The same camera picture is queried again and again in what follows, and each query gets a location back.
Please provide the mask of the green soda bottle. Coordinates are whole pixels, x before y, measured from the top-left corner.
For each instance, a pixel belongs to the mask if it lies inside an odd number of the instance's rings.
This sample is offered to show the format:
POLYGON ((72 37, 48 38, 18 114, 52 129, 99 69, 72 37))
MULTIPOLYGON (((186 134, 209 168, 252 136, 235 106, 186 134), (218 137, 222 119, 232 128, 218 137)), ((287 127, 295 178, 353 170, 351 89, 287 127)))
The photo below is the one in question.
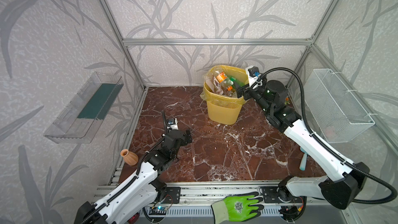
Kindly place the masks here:
POLYGON ((235 78, 233 76, 230 77, 230 81, 232 82, 232 87, 235 90, 245 86, 245 84, 243 82, 241 82, 240 80, 238 80, 237 78, 235 78))

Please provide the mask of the clear bottle orange label cap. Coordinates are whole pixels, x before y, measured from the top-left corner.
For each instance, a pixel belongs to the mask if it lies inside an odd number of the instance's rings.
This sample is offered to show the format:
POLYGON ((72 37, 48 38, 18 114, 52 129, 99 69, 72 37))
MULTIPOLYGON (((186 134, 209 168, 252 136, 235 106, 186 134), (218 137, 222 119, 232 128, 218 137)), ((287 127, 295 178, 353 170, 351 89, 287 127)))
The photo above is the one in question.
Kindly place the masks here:
POLYGON ((223 89, 227 91, 233 90, 233 82, 229 79, 224 71, 215 71, 214 76, 223 89))

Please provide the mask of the square clear bottle white label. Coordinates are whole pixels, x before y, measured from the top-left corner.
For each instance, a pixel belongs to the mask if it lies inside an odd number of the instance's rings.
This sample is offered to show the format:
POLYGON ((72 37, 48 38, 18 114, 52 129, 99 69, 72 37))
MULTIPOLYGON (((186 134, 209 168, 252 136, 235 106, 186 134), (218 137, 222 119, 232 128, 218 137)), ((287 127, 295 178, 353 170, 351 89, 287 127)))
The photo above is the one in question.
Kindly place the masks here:
POLYGON ((208 86, 209 91, 217 95, 223 95, 223 89, 213 74, 206 75, 205 84, 208 86))

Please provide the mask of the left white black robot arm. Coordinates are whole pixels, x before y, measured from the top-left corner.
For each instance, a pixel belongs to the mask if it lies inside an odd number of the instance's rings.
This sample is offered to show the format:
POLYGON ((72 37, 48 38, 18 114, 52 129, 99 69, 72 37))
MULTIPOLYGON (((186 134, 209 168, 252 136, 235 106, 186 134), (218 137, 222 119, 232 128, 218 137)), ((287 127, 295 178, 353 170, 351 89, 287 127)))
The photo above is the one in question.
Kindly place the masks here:
POLYGON ((171 130, 140 159, 137 170, 95 203, 84 203, 76 224, 124 224, 143 207, 165 198, 166 184, 158 177, 177 160, 181 146, 192 143, 190 130, 171 130))

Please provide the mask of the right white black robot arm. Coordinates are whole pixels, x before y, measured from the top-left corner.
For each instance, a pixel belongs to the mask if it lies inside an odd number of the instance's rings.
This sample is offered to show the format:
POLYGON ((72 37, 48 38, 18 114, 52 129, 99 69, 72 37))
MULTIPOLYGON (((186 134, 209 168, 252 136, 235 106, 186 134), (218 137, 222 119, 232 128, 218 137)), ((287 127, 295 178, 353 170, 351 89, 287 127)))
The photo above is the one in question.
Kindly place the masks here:
POLYGON ((354 163, 346 158, 310 128, 305 108, 298 114, 285 105, 288 95, 286 86, 266 78, 267 74, 277 70, 273 68, 261 74, 256 66, 247 67, 248 84, 239 88, 237 95, 245 100, 254 99, 269 124, 304 149, 326 173, 323 177, 286 177, 278 185, 280 198, 312 197, 326 200, 337 209, 346 209, 350 203, 376 205, 395 200, 398 192, 392 185, 371 175, 364 163, 354 163), (390 195, 376 200, 357 199, 367 179, 388 188, 390 195))

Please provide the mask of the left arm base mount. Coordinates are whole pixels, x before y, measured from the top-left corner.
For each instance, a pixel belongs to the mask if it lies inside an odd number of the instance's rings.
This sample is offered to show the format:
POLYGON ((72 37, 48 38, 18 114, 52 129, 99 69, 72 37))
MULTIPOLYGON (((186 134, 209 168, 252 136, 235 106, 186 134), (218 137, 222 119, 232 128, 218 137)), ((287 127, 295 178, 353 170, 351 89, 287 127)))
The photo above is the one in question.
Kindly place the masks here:
POLYGON ((158 192, 155 203, 178 204, 181 197, 181 187, 163 187, 158 192))

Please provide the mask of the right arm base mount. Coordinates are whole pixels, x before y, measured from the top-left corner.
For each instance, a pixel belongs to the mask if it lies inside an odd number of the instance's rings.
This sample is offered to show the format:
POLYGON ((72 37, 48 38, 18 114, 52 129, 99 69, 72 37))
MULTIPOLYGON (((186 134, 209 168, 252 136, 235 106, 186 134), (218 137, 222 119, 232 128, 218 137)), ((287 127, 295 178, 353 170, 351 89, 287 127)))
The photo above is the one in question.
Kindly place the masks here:
POLYGON ((260 187, 260 194, 263 197, 264 203, 267 204, 302 204, 301 197, 295 197, 289 193, 280 190, 277 185, 268 185, 260 187))

